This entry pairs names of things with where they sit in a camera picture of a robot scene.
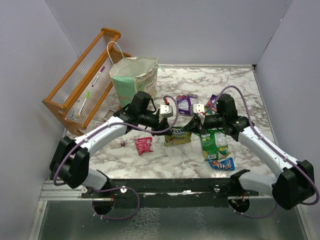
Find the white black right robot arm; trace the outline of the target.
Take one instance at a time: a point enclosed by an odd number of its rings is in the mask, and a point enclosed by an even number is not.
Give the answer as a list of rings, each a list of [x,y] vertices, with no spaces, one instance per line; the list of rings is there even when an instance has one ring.
[[[222,129],[225,135],[257,155],[273,173],[273,176],[267,176],[242,170],[232,175],[229,189],[234,195],[240,196],[247,190],[259,192],[273,197],[285,210],[305,204],[312,196],[319,196],[314,167],[308,160],[299,161],[285,153],[265,137],[248,117],[239,116],[235,100],[229,94],[222,94],[215,105],[217,112],[206,115],[205,106],[194,103],[191,107],[193,117],[184,129],[197,134],[206,134],[214,128]]]

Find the green yellow Fox's spring tea bag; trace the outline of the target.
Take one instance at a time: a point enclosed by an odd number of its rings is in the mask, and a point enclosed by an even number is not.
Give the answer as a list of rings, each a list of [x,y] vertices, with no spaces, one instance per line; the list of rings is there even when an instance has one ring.
[[[173,127],[171,132],[172,135],[164,136],[164,146],[166,147],[189,144],[192,141],[192,132],[185,131],[182,127]]]

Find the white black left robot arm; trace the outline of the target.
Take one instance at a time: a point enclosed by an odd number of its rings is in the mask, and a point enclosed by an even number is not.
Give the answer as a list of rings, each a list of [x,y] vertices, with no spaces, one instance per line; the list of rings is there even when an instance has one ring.
[[[91,157],[131,130],[158,136],[170,135],[168,118],[174,115],[174,111],[167,98],[163,100],[159,108],[149,110],[154,100],[150,94],[139,91],[131,103],[116,111],[101,126],[74,139],[68,136],[62,138],[49,166],[54,185],[68,185],[72,189],[84,186],[93,189],[97,196],[106,197],[111,190],[109,178],[101,171],[90,168]]]

